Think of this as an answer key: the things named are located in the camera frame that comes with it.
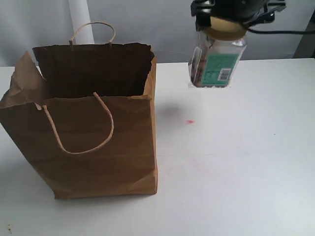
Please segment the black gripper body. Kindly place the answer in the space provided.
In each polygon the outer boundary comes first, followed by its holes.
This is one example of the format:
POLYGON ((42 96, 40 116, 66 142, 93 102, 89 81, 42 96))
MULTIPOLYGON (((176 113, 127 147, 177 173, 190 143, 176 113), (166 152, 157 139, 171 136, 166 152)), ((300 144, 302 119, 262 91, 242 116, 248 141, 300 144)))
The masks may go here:
POLYGON ((194 0, 191 16, 198 9, 210 9, 211 17, 245 25, 268 24, 275 20, 275 12, 286 8, 284 0, 194 0))

